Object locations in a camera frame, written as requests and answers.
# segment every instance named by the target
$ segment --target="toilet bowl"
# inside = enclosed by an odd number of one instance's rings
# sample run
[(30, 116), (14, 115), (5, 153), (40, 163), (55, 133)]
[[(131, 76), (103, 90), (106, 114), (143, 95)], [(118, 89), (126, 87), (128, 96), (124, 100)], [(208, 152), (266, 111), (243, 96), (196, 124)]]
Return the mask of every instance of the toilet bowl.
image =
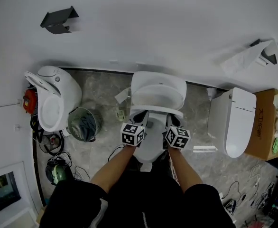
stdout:
[(167, 114), (183, 118), (183, 113), (178, 110), (185, 101), (186, 82), (176, 76), (140, 71), (134, 73), (130, 88), (130, 115), (149, 110), (147, 135), (134, 156), (141, 163), (152, 163), (164, 151), (162, 133), (166, 133)]
[(211, 101), (208, 135), (214, 146), (237, 158), (248, 146), (255, 117), (256, 96), (239, 88)]
[(67, 127), (68, 114), (79, 106), (82, 90), (69, 73), (55, 66), (42, 67), (37, 75), (24, 73), (37, 88), (38, 119), (47, 132)]

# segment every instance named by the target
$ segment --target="person's right arm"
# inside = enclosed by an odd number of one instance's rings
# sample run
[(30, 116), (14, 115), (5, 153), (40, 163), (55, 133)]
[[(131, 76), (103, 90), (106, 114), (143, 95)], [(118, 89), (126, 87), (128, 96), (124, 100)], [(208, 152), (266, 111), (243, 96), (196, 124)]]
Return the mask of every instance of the person's right arm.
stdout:
[(199, 175), (189, 165), (182, 153), (169, 147), (173, 166), (184, 193), (184, 224), (199, 227), (235, 228), (232, 219), (223, 207), (216, 188), (203, 184)]

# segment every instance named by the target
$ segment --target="person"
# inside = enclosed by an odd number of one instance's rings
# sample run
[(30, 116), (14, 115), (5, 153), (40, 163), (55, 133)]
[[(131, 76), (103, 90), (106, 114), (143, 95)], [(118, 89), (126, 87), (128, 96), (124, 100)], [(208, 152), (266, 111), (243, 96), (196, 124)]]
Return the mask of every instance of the person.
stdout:
[[(151, 172), (140, 172), (135, 149), (126, 145), (90, 183), (60, 181), (40, 227), (235, 227), (218, 191), (203, 184), (178, 149), (169, 147)], [(172, 176), (170, 159), (179, 184)]]

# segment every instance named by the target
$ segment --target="black and white marker cube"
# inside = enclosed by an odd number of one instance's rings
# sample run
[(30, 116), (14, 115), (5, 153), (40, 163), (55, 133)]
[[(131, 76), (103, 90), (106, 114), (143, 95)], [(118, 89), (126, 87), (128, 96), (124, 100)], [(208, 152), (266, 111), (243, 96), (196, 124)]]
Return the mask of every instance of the black and white marker cube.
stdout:
[(170, 126), (166, 134), (166, 141), (168, 142), (169, 146), (173, 148), (185, 148), (190, 139), (190, 131), (182, 128)]
[(145, 127), (123, 123), (120, 133), (122, 143), (137, 146), (144, 139)]

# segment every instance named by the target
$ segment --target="red object on floor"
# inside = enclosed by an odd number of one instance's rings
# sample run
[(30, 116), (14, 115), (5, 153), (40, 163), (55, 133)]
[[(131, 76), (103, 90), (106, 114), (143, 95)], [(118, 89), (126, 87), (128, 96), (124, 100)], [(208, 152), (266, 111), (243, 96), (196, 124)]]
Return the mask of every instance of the red object on floor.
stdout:
[(37, 103), (37, 96), (34, 90), (28, 89), (23, 96), (23, 108), (29, 114), (33, 114), (35, 112), (36, 103)]

